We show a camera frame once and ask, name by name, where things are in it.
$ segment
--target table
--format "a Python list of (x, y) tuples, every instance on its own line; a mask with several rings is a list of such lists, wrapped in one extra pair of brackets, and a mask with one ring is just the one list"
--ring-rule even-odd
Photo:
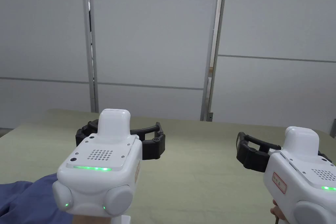
[[(75, 148), (76, 130), (96, 113), (50, 110), (0, 138), (0, 183), (36, 181), (57, 171)], [(132, 224), (271, 224), (263, 174), (236, 159), (239, 131), (283, 144), (284, 128), (132, 117), (131, 128), (160, 122), (166, 151), (143, 162), (128, 214)], [(318, 132), (320, 151), (336, 160), (336, 142)]]

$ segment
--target gray wall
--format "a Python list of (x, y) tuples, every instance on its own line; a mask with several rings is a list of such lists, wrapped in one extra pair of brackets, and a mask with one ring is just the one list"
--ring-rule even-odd
[(336, 0), (225, 0), (213, 120), (329, 132)]
[(200, 119), (217, 0), (91, 0), (99, 109)]
[(0, 0), (0, 127), (90, 111), (83, 0)]

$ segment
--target green indicator light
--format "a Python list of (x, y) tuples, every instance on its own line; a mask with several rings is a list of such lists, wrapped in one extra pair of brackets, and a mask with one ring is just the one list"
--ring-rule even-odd
[(98, 171), (111, 171), (111, 168), (103, 168), (103, 167), (89, 167), (89, 166), (74, 166), (74, 168), (78, 169), (87, 169), (87, 170), (98, 170)]
[(336, 191), (336, 187), (322, 186), (322, 189)]

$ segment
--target finger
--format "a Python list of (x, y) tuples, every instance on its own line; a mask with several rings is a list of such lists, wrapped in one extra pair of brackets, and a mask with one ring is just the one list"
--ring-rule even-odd
[(284, 216), (284, 214), (282, 213), (282, 211), (280, 210), (280, 208), (278, 206), (272, 208), (271, 213), (278, 216), (279, 219), (281, 219), (281, 220), (286, 219), (286, 217)]

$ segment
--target white plastic housing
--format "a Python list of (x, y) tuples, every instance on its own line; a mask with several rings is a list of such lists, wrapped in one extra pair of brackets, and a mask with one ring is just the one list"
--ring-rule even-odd
[(129, 121), (127, 110), (104, 110), (98, 133), (85, 138), (61, 164), (58, 181), (53, 184), (60, 210), (114, 217), (130, 207), (140, 172), (142, 143), (137, 135), (130, 135)]
[(336, 223), (335, 166), (318, 156), (311, 129), (289, 127), (282, 150), (270, 155), (264, 183), (290, 224)]

